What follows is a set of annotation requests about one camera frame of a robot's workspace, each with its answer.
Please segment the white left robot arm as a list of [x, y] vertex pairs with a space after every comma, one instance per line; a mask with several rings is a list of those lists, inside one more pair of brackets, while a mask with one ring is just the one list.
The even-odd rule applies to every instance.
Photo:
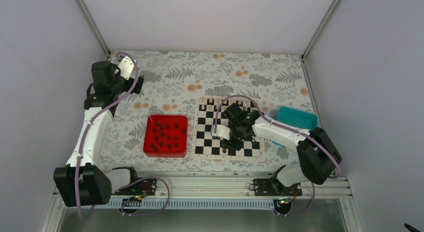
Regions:
[[119, 99], [141, 92], [144, 79], [133, 74], [136, 66], [129, 56], [118, 64], [100, 61], [91, 66], [93, 82], [86, 91], [84, 121], [77, 144], [65, 166], [53, 173], [68, 207], [107, 204], [117, 190], [133, 194], [139, 188], [134, 168], [119, 167], [106, 173], [99, 168], [107, 129]]

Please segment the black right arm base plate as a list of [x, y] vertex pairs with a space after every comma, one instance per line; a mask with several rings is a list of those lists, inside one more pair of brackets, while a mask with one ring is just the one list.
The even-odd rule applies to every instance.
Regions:
[[299, 183], [285, 187], [278, 181], [265, 178], [254, 179], [248, 189], [253, 191], [255, 196], [301, 196], [303, 194]]

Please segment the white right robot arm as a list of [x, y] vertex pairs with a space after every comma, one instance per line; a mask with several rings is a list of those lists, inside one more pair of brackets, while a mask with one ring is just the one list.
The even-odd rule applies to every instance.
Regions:
[[275, 121], [259, 110], [250, 113], [238, 104], [231, 104], [224, 110], [229, 125], [214, 122], [211, 134], [223, 139], [224, 149], [241, 149], [246, 138], [263, 138], [274, 141], [297, 153], [298, 162], [281, 166], [271, 176], [271, 190], [284, 195], [290, 186], [310, 181], [323, 184], [327, 179], [336, 178], [332, 173], [340, 170], [341, 156], [327, 133], [316, 127], [313, 130], [296, 128]]

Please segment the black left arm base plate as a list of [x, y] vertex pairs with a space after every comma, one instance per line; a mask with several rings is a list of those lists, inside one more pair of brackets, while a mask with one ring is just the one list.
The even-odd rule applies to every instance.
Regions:
[[155, 195], [157, 180], [154, 178], [144, 179], [130, 187], [117, 190], [114, 195], [128, 196], [153, 196]]

